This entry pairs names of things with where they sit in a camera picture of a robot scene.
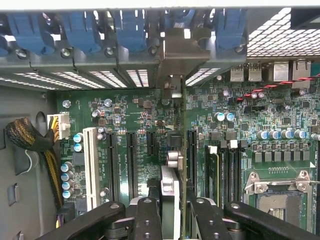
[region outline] white pci slot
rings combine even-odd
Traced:
[[[87,210],[98,207],[100,201],[100,182],[98,164],[97,129],[88,127],[83,129],[83,149],[85,163],[85,185]]]

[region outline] power connector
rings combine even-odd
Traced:
[[[48,124],[50,120],[54,117],[58,117],[58,127],[59,127],[59,140],[70,137],[70,117],[68,113],[62,114],[49,114],[46,116],[46,122]]]

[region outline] motherboard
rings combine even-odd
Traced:
[[[187,179],[219,207],[242,201],[315,233],[320,83],[304,94],[287,86],[255,91],[265,85],[213,78],[187,88]],[[163,96],[161,89],[57,93],[71,132],[60,142],[64,199],[79,215],[90,210],[85,129],[95,131],[96,204],[128,206],[160,179],[168,154],[183,144],[181,104]]]

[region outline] perforated metal panel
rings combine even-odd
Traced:
[[[320,56],[320,30],[290,29],[291,8],[283,8],[249,35],[248,57]]]

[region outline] cable bundle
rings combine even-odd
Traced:
[[[60,209],[63,205],[60,171],[57,156],[53,150],[53,146],[59,138],[58,118],[53,117],[50,120],[49,129],[45,136],[42,136],[34,128],[27,117],[10,122],[5,127],[5,134],[14,145],[42,155],[48,171],[55,206],[57,210]]]

